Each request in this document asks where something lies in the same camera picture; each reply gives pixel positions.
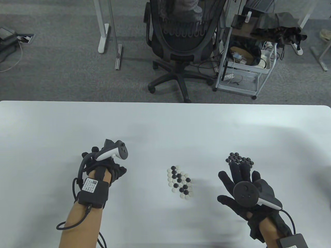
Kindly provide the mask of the person's left hand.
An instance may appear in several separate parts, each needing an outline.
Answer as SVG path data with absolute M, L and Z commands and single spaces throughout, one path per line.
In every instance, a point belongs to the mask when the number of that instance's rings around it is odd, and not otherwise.
M 89 158 L 85 165 L 84 172 L 86 172 L 89 178 L 105 181 L 109 183 L 109 187 L 127 172 L 125 167 L 116 164 L 111 157 L 101 161 Z

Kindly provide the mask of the person's right hand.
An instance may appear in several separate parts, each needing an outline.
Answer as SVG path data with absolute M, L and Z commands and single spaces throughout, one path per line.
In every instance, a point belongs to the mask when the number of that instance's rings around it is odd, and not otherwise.
M 231 195 L 233 195 L 233 189 L 238 183 L 242 181 L 254 183 L 261 179 L 260 173 L 258 171 L 251 172 L 248 164 L 230 162 L 229 167 L 232 178 L 229 178 L 225 171 L 220 171 L 218 177 Z M 247 221 L 250 227 L 250 237 L 265 243 L 268 248 L 277 248 L 278 239 L 293 235 L 290 227 L 284 222 L 277 210 L 264 205 L 245 208 L 235 199 L 226 195 L 219 195 L 217 200 Z

